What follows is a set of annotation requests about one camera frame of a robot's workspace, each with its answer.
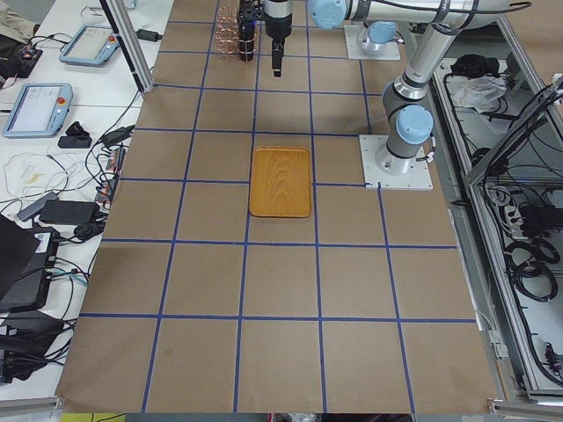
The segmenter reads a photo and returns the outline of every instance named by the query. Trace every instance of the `blue joint cap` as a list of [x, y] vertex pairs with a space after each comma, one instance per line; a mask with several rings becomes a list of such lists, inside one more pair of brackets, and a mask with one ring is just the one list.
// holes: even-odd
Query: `blue joint cap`
[[395, 22], [375, 22], [368, 28], [368, 37], [374, 44], [386, 44], [397, 32]]
[[397, 132], [406, 143], [420, 145], [432, 133], [432, 114], [420, 105], [409, 105], [401, 110], [397, 118]]
[[346, 17], [346, 0], [310, 0], [309, 7], [315, 25], [321, 29], [334, 29]]

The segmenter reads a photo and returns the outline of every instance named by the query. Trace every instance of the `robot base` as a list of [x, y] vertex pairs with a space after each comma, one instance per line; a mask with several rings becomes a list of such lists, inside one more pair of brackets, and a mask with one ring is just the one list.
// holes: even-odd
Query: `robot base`
[[[400, 189], [413, 191], [431, 191], [432, 179], [426, 161], [419, 161], [410, 173], [403, 176], [392, 176], [381, 170], [376, 163], [376, 153], [379, 147], [387, 142], [387, 135], [360, 135], [362, 148], [363, 177], [368, 189]], [[417, 157], [424, 157], [420, 148]]]
[[401, 54], [395, 41], [383, 44], [378, 50], [366, 50], [358, 45], [358, 35], [362, 27], [360, 25], [344, 25], [344, 34], [346, 35], [346, 47], [348, 51], [348, 59], [355, 60], [382, 60], [382, 61], [399, 61]]

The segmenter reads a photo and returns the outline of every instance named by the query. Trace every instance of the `wooden tray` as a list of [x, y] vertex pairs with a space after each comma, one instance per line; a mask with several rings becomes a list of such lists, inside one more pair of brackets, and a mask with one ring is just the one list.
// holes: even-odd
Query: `wooden tray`
[[308, 217], [311, 214], [311, 157], [298, 147], [254, 149], [250, 212], [256, 217]]

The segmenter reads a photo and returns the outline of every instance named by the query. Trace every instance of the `yellow object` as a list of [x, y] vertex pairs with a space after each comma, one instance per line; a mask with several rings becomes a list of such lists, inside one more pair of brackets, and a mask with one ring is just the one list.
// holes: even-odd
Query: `yellow object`
[[120, 413], [63, 413], [61, 422], [125, 422], [126, 416]]
[[253, 152], [250, 212], [256, 217], [311, 214], [311, 158], [299, 147], [258, 147]]

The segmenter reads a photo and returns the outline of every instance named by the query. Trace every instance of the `white plastic bag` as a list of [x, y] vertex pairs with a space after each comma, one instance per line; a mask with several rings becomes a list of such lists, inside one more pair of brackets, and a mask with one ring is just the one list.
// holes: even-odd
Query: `white plastic bag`
[[452, 100], [457, 107], [474, 108], [478, 113], [486, 113], [499, 108], [499, 98], [506, 91], [507, 83], [504, 79], [483, 76], [467, 81]]

